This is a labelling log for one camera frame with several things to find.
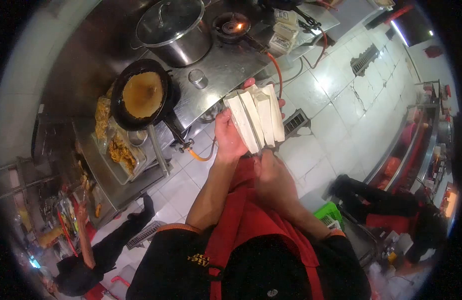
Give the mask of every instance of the hand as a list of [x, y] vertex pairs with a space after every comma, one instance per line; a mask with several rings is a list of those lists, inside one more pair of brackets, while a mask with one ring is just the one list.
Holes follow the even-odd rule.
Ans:
[[263, 157], [254, 157], [256, 192], [260, 201], [284, 217], [299, 204], [298, 192], [293, 177], [281, 159], [269, 149]]
[[78, 215], [77, 220], [82, 222], [83, 224], [86, 223], [87, 220], [87, 208], [86, 208], [87, 201], [84, 200], [79, 204], [78, 207]]
[[216, 115], [214, 134], [219, 145], [216, 155], [220, 159], [231, 162], [238, 160], [248, 152], [248, 148], [231, 120], [231, 109], [226, 108]]

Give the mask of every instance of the person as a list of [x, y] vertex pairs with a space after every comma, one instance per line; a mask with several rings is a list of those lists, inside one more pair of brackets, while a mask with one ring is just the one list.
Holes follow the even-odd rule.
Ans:
[[86, 201], [78, 208], [77, 223], [81, 253], [67, 257], [57, 263], [59, 275], [55, 278], [43, 276], [43, 283], [50, 294], [57, 291], [76, 297], [83, 296], [97, 285], [104, 274], [114, 268], [123, 247], [154, 217], [154, 207], [151, 197], [143, 195], [144, 210], [141, 213], [129, 214], [126, 220], [116, 230], [108, 234], [99, 243], [91, 247], [91, 241], [86, 234], [87, 219]]
[[[358, 223], [384, 227], [397, 234], [410, 234], [413, 245], [406, 252], [406, 261], [397, 273], [415, 273], [436, 262], [446, 241], [447, 225], [433, 204], [400, 190], [391, 194], [347, 175], [336, 178], [330, 194], [343, 201], [344, 209]], [[358, 196], [369, 204], [361, 202]]]
[[185, 224], [158, 229], [126, 299], [369, 299], [343, 232], [301, 205], [271, 150], [242, 157], [231, 114], [216, 116], [216, 159]]

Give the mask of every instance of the drain grate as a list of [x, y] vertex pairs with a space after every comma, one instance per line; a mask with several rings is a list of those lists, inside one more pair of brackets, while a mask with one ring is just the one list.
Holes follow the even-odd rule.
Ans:
[[306, 117], [303, 110], [300, 108], [294, 112], [284, 123], [284, 137], [287, 139], [289, 136], [294, 135], [298, 129], [308, 123], [309, 119]]
[[351, 68], [353, 69], [354, 75], [361, 75], [361, 72], [366, 69], [370, 62], [378, 57], [378, 54], [378, 48], [376, 48], [375, 44], [372, 44], [363, 54], [359, 56], [359, 58], [352, 60]]
[[162, 225], [166, 225], [166, 223], [161, 221], [154, 221], [153, 223], [146, 226], [140, 233], [136, 234], [127, 244], [128, 250], [131, 250], [134, 247], [137, 247], [139, 244], [144, 242], [145, 240], [152, 237], [156, 230], [161, 227]]

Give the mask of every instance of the knife blade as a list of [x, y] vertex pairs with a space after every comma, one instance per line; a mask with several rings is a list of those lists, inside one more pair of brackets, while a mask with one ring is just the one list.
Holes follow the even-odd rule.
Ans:
[[243, 109], [245, 110], [245, 114], [246, 114], [246, 117], [248, 118], [249, 125], [251, 125], [251, 131], [253, 132], [256, 143], [258, 144], [259, 150], [258, 150], [258, 153], [256, 153], [256, 155], [261, 157], [261, 149], [263, 149], [263, 145], [261, 145], [261, 142], [259, 141], [258, 132], [256, 131], [256, 128], [255, 128], [255, 126], [253, 124], [253, 121], [251, 120], [251, 116], [249, 115], [248, 109], [246, 108], [246, 105], [245, 105], [245, 102], [243, 101], [243, 98], [241, 98], [241, 95], [239, 93], [237, 93], [237, 94], [238, 94], [239, 100], [241, 101], [241, 105], [243, 106]]

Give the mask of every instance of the fluorescent light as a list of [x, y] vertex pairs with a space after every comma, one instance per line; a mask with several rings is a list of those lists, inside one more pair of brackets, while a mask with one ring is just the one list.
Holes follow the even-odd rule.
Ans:
[[396, 24], [394, 23], [394, 21], [391, 21], [391, 25], [393, 25], [393, 28], [398, 32], [398, 34], [400, 35], [401, 39], [403, 40], [403, 43], [408, 47], [408, 43], [407, 43], [406, 40], [404, 39], [403, 35], [401, 34], [400, 29], [396, 26]]

